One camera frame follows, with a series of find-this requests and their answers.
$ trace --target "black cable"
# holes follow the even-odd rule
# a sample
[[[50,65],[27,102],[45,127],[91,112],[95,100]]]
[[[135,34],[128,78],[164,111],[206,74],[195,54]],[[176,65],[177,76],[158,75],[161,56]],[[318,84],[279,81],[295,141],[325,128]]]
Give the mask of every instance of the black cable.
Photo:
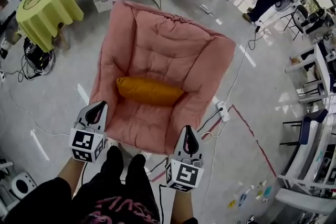
[[[165,159],[163,159],[163,161],[161,161],[159,164],[157,164],[153,169],[151,169],[149,172],[147,172],[146,174],[150,174],[151,172],[153,172],[159,165],[161,165],[165,160],[167,160],[168,157],[166,157]]]
[[[198,129],[198,132],[199,132],[201,129],[204,128],[204,126],[207,124],[207,122],[208,122],[209,120],[211,120],[214,116],[217,115],[218,112],[220,112],[220,111],[222,111],[222,110],[223,110],[223,108],[220,108],[215,114],[213,114],[209,119],[207,119],[207,120],[204,122],[204,124],[202,125],[202,127]]]
[[[83,171],[82,171],[82,185],[81,185],[81,186],[83,186],[84,172],[85,172],[85,169],[86,169],[87,166],[88,166],[88,163],[85,163],[85,164],[84,164]]]
[[[261,35],[261,37],[259,37],[259,38],[257,38],[257,30],[255,31],[255,33],[254,33],[254,39],[250,39],[249,41],[248,41],[248,47],[250,48],[250,50],[254,50],[255,48],[256,48],[256,41],[258,41],[258,40],[260,40],[260,39],[262,39],[263,37],[264,37],[264,35],[265,35],[265,25],[264,25],[264,23],[260,20],[259,22],[261,22],[262,24],[263,24],[263,26],[264,26],[264,28],[263,28],[263,31],[262,31],[262,35]],[[254,47],[253,47],[253,49],[252,49],[252,47],[251,47],[251,45],[250,45],[250,42],[251,41],[253,41],[253,43],[254,43]]]
[[[162,201],[161,201],[161,196],[162,196],[162,195],[161,195],[161,187],[166,188],[167,186],[162,185],[162,184],[159,184],[159,197],[160,197],[161,219],[162,219],[161,224],[163,224],[163,221],[164,221],[164,214],[163,214]]]

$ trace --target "round table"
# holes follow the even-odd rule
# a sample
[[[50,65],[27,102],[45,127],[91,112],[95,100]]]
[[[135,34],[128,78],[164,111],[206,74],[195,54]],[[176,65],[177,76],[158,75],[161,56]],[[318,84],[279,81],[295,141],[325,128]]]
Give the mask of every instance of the round table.
[[[16,20],[27,37],[44,52],[54,48],[59,24],[69,25],[83,20],[83,12],[75,0],[22,0]]]

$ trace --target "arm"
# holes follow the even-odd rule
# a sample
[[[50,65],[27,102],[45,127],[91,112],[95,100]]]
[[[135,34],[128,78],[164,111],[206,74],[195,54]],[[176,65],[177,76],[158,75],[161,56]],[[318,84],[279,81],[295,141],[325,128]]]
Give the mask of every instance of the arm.
[[[194,217],[191,193],[175,192],[171,224],[182,224]]]
[[[71,188],[71,196],[74,195],[83,166],[84,162],[71,158],[58,174],[58,177],[68,182]]]

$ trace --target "pink armchair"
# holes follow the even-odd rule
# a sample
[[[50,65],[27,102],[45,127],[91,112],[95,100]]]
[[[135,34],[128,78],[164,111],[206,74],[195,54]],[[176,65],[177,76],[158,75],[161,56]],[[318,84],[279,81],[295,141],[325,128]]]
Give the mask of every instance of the pink armchair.
[[[108,103],[109,137],[172,154],[185,125],[197,128],[230,65],[235,43],[197,23],[133,2],[116,2],[90,102]],[[127,100],[116,79],[150,77],[185,93],[173,108]]]

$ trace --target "gray floor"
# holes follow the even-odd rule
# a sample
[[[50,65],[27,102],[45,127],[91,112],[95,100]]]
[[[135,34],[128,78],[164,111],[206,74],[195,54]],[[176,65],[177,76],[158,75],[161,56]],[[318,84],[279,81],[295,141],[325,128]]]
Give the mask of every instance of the gray floor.
[[[150,0],[134,1],[152,5]],[[241,14],[255,1],[222,0],[210,16],[199,8],[200,4],[208,4],[210,0],[162,0],[164,11],[191,18],[236,41],[238,46],[234,60],[216,93],[220,100],[227,99],[247,40],[252,37],[254,27],[244,21]],[[81,85],[89,95],[97,70],[99,49],[108,27],[109,12],[97,13],[92,0],[78,0],[78,4],[85,14],[84,20],[67,26],[66,37],[71,49],[68,52],[61,47],[56,49],[53,71],[42,78],[22,83],[18,83],[16,75],[8,76],[2,85],[3,92],[0,92],[0,148],[15,163],[17,170],[25,169],[38,184],[57,176],[70,157],[68,137],[47,133],[69,134],[78,112],[86,105],[77,88]],[[271,8],[261,20],[266,21],[274,13]],[[238,113],[231,109],[230,120],[217,145],[213,139],[204,146],[205,173],[199,188],[193,192],[194,212],[200,223],[236,223],[239,220],[245,223],[250,214],[262,215],[267,210],[279,187],[257,142],[275,173],[281,173],[292,149],[280,147],[279,143],[297,137],[292,130],[284,129],[282,122],[299,118],[305,110],[297,102],[296,91],[305,77],[302,73],[289,76],[284,69],[290,65],[290,55],[310,45],[300,35],[293,42],[292,32],[283,32],[287,24],[285,19],[279,19],[283,14],[285,12],[277,13],[267,20],[264,37],[257,41],[255,50],[247,50],[227,102],[228,107],[234,105],[240,112],[254,136]],[[20,68],[22,43],[23,39],[10,50],[6,60],[2,60],[5,71],[13,72]],[[28,111],[47,133],[38,128],[29,114],[16,104]],[[204,118],[214,112],[215,108],[211,105]],[[216,120],[209,122],[205,130]],[[35,132],[45,155],[31,136],[31,130]],[[99,170],[103,159],[101,157],[97,163],[88,165],[85,182]],[[147,167],[154,167],[162,159],[163,156],[153,156]],[[150,179],[163,170],[163,167],[158,168]],[[265,187],[258,188],[259,183],[264,181],[267,181]],[[165,184],[164,177],[153,183],[156,198],[159,183]],[[249,192],[243,205],[228,208],[228,204],[234,199],[238,201],[250,185],[254,185],[255,189]],[[256,200],[258,191],[268,186],[273,187],[270,200]],[[165,223],[169,222],[173,196],[173,190],[163,190]]]

